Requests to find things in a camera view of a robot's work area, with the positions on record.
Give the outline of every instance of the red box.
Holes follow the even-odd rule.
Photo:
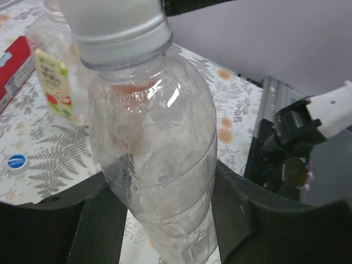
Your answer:
[[[0,58],[0,113],[33,72],[35,65],[25,36],[18,37]]]

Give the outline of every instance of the floral tablecloth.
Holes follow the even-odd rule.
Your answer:
[[[32,4],[35,2],[17,3],[0,11],[0,54],[42,14],[41,6]],[[183,48],[172,49],[190,60],[206,78],[217,109],[218,158],[243,175],[261,90]],[[87,136],[87,131],[77,131],[52,119],[34,72],[0,115],[0,201],[36,203],[97,173],[100,168]],[[28,156],[30,168],[25,173],[8,172],[6,160],[14,154]],[[164,263],[130,213],[122,263]],[[220,263],[218,251],[208,263]]]

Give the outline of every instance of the wall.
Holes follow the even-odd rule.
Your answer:
[[[352,80],[352,0],[238,0],[169,18],[175,42],[306,95]]]

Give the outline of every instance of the plastic bottle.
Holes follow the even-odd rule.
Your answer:
[[[89,88],[90,144],[107,183],[167,263],[205,263],[217,247],[216,111],[207,83],[167,51],[172,32],[159,0],[60,6],[82,62],[99,72]]]
[[[27,31],[41,86],[54,117],[84,128],[88,124],[87,91],[94,73],[82,65],[57,0],[44,0],[43,7],[45,13]]]

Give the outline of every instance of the bottle body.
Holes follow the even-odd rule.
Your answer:
[[[41,15],[28,29],[27,41],[31,48],[33,59],[36,61],[37,52],[49,56],[52,61],[64,63],[67,68],[67,92],[45,92],[49,108],[55,120],[69,117],[67,123],[77,128],[84,128],[88,124],[88,87],[93,79],[93,72],[84,68],[79,59],[79,52],[72,41],[71,30],[67,23],[50,19],[47,14]],[[36,63],[36,69],[42,87],[45,81],[41,78],[41,68]],[[60,109],[60,102],[70,113]]]
[[[217,247],[210,199],[216,111],[199,72],[167,52],[89,88],[90,142],[106,181],[169,264]]]

